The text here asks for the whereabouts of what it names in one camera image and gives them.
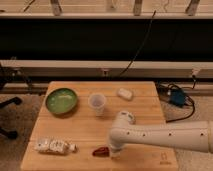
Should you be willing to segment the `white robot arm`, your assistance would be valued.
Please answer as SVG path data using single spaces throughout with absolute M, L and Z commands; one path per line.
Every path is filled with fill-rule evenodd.
M 144 144 L 213 154 L 213 121 L 136 125 L 135 117 L 120 111 L 108 133 L 111 158 L 126 144 Z

